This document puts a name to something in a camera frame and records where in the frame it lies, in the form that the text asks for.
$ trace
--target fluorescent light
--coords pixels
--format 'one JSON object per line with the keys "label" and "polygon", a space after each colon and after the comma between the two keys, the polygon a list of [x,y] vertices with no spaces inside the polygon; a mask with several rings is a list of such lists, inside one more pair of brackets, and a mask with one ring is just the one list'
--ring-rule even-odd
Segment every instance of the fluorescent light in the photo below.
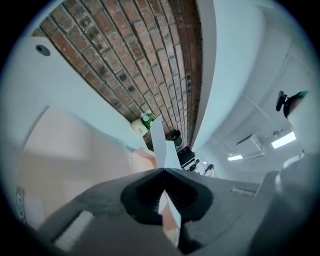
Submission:
{"label": "fluorescent light", "polygon": [[289,134],[287,134],[286,136],[283,136],[282,138],[275,140],[271,144],[274,149],[277,149],[283,145],[286,145],[290,142],[293,142],[295,139],[296,139],[295,133],[292,131]]}
{"label": "fluorescent light", "polygon": [[236,155],[236,156],[228,157],[229,161],[234,161],[234,160],[239,160],[239,159],[243,159],[242,155]]}

